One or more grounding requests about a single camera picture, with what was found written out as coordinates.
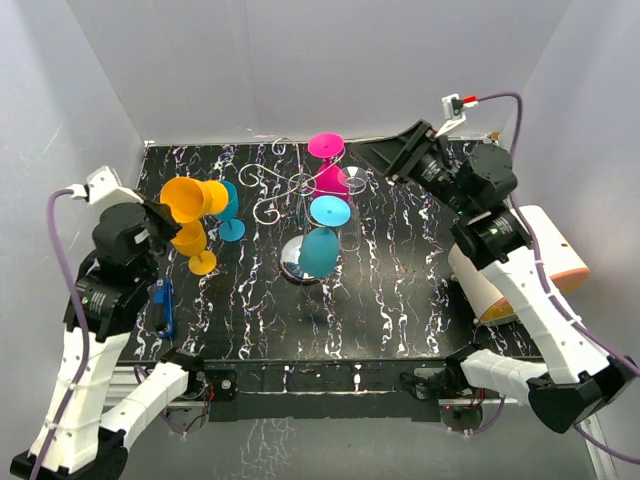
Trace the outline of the magenta wine glass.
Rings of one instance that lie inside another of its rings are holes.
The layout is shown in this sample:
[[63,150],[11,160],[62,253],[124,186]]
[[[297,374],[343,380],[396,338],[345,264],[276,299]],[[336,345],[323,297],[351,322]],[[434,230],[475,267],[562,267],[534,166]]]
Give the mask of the magenta wine glass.
[[349,189],[341,183],[345,178],[341,166],[334,161],[344,152],[344,140],[333,132],[315,135],[308,144],[311,156],[321,159],[322,165],[315,174],[315,191],[312,198],[330,195],[347,202]]

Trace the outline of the clear wine glass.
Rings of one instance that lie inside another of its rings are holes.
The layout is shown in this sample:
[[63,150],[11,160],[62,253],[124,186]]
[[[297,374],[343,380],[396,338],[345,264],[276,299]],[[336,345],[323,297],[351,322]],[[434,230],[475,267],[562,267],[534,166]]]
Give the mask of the clear wine glass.
[[339,228],[340,247],[345,252],[356,251],[361,244],[361,220],[357,196],[366,189],[368,175],[361,167],[348,166],[341,170],[338,180],[348,190],[347,205],[350,209],[349,220]]

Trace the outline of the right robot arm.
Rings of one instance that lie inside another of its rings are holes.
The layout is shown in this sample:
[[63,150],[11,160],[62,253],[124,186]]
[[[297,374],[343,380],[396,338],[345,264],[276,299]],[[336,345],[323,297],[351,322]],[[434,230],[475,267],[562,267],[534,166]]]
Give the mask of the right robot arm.
[[457,214],[451,228],[456,246],[505,297],[543,360],[531,363],[471,344],[449,355],[442,372],[413,382],[460,397],[494,391],[530,406],[547,428],[564,433],[616,399],[638,368],[591,338],[544,273],[531,227],[505,202],[517,186],[511,154],[480,144],[455,163],[447,143],[420,120],[349,150],[393,182],[415,182]]

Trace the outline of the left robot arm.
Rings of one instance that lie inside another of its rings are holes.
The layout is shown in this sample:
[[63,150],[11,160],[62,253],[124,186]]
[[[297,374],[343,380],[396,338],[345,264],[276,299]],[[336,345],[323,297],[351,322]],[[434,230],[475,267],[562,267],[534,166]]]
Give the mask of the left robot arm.
[[134,390],[105,409],[109,384],[139,312],[158,280],[158,258],[180,230],[165,204],[145,198],[107,207],[92,236],[94,250],[70,270],[47,204],[47,229],[69,290],[63,354],[41,430],[16,455],[10,473],[20,479],[117,479],[141,433],[182,396],[206,387],[201,357],[172,348]]

